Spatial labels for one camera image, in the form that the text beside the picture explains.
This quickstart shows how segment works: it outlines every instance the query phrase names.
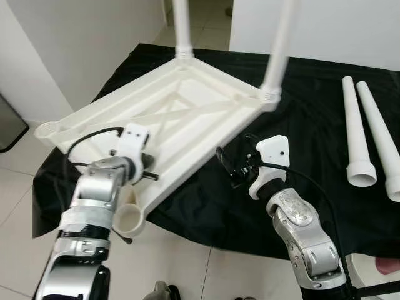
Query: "trash bin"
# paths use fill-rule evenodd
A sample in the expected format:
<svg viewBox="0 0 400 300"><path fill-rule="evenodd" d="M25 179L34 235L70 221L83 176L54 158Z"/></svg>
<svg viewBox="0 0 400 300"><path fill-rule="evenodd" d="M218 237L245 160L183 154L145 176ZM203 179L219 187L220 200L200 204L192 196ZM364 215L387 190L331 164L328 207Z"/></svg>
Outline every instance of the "trash bin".
<svg viewBox="0 0 400 300"><path fill-rule="evenodd" d="M29 126L0 94L0 153L10 150Z"/></svg>

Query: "white tiled floor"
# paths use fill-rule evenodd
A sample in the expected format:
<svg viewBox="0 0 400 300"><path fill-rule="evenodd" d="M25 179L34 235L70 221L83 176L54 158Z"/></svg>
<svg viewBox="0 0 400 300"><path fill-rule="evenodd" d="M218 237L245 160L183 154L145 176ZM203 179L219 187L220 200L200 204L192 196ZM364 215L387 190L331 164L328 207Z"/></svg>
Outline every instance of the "white tiled floor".
<svg viewBox="0 0 400 300"><path fill-rule="evenodd" d="M191 41L195 48L228 50L232 19L225 9L233 0L190 0ZM160 46L175 46L173 12L167 15L168 27L155 40Z"/></svg>
<svg viewBox="0 0 400 300"><path fill-rule="evenodd" d="M0 299L29 299L53 246L56 231L31 236L32 179L49 152L30 130L0 154ZM111 242L110 300L141 300L156 280L177 285L182 300L300 299L287 261L211 249L151 223L130 246Z"/></svg>

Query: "white plastic tube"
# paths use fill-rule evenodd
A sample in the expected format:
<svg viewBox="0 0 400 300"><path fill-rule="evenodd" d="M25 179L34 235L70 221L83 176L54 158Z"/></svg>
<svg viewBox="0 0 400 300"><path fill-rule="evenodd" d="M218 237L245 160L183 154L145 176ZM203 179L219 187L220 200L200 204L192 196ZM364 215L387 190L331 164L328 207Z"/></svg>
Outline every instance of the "white plastic tube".
<svg viewBox="0 0 400 300"><path fill-rule="evenodd" d="M264 82L260 86L260 97L269 104L278 105L281 100L281 85L288 64L288 49L300 0L285 0Z"/></svg>
<svg viewBox="0 0 400 300"><path fill-rule="evenodd" d="M190 42L190 21L188 0L173 0L174 23L176 35L176 58L190 59L193 57L193 47Z"/></svg>
<svg viewBox="0 0 400 300"><path fill-rule="evenodd" d="M358 108L356 90L350 76L342 78L344 110L346 113L349 166L347 180L353 186L372 186L376 182L376 170L369 160L363 122Z"/></svg>
<svg viewBox="0 0 400 300"><path fill-rule="evenodd" d="M400 155L379 112L374 97L364 81L357 83L357 90L365 110L375 145L386 175L386 192L390 200L400 202Z"/></svg>

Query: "red object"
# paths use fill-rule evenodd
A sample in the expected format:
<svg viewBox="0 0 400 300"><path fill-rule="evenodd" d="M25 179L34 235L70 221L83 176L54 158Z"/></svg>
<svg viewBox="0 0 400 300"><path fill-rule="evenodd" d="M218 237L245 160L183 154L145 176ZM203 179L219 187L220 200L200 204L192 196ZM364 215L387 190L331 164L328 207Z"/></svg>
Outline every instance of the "red object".
<svg viewBox="0 0 400 300"><path fill-rule="evenodd" d="M388 275L400 270L400 259L375 257L376 269L383 275Z"/></svg>

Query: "black cloth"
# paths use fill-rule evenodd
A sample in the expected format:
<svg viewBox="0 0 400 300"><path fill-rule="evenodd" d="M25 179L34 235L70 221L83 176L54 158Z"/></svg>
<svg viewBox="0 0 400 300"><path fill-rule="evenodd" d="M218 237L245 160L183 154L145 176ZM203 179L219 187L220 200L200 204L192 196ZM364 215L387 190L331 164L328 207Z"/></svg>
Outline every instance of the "black cloth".
<svg viewBox="0 0 400 300"><path fill-rule="evenodd" d="M202 61L253 86L263 80L267 55L195 50ZM166 63L170 47L140 44L117 68L96 99ZM341 79L366 81L384 120L400 146L400 72L291 58L282 85L282 100L274 112L263 113L244 133L265 139L277 134L289 138L291 167L315 179L335 203L345 254L400 258L400 203L388 199L385 176L362 112L371 161L378 182L358 188L347 181L348 149ZM226 147L237 166L249 150L240 134ZM55 149L34 178L34 236L54 229L59 222L57 191L64 193L62 154ZM71 167L71 183L79 173ZM328 207L318 190L300 177L289 183L319 212L324 229L332 234ZM215 156L147 218L158 226L197 243L217 248L287 258L281 238L265 212L266 203L253 201L248 185L231 189L228 174Z"/></svg>

